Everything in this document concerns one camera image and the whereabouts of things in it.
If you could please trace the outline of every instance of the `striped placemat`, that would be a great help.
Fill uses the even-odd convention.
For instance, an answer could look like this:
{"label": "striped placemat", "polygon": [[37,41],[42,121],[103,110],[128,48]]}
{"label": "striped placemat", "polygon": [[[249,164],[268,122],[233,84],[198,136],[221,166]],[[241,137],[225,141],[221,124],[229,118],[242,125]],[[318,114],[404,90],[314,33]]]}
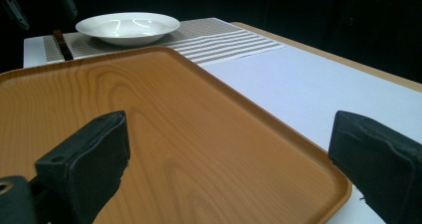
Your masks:
{"label": "striped placemat", "polygon": [[[133,49],[114,46],[81,33],[68,33],[64,37],[74,59]],[[53,36],[44,37],[44,43],[48,63],[64,61]],[[216,18],[181,22],[179,29],[148,46],[172,48],[201,67],[286,47]]]}

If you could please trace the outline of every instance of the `white bowl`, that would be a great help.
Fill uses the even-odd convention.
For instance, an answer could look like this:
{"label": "white bowl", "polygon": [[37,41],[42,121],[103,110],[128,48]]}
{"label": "white bowl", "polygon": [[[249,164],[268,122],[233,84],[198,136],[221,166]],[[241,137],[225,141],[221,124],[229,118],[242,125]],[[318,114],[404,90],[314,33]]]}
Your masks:
{"label": "white bowl", "polygon": [[79,22],[78,32],[118,46],[136,47],[177,30],[180,22],[155,13],[114,13]]}

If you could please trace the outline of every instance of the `table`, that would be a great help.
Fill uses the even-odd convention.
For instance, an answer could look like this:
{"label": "table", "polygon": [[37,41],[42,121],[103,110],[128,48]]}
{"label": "table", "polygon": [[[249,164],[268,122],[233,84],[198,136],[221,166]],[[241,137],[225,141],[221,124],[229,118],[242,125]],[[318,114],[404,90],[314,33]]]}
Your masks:
{"label": "table", "polygon": [[[338,110],[370,116],[422,142],[421,84],[245,24],[233,24],[285,46],[203,69],[320,147],[328,148],[333,117]],[[28,61],[46,62],[44,46],[34,46],[40,41],[39,38],[25,41],[25,66]],[[350,199],[329,223],[383,223],[361,197],[353,188]]]}

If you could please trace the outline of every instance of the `white plate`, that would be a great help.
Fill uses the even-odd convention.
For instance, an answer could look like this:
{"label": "white plate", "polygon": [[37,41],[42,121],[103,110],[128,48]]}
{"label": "white plate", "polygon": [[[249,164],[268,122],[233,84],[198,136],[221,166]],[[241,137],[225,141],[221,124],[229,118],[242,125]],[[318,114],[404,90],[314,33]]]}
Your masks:
{"label": "white plate", "polygon": [[79,22],[78,32],[118,46],[135,47],[157,41],[177,30],[180,22],[155,13],[114,13]]}

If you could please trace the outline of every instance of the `wooden tray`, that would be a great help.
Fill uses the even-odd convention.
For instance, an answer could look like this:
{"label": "wooden tray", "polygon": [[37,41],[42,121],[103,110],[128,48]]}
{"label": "wooden tray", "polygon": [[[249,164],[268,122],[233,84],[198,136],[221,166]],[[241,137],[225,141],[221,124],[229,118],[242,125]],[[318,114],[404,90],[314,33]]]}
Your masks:
{"label": "wooden tray", "polygon": [[170,49],[2,74],[0,98],[0,176],[33,178],[88,121],[126,112],[131,160],[96,223],[318,223],[350,194],[324,150]]}

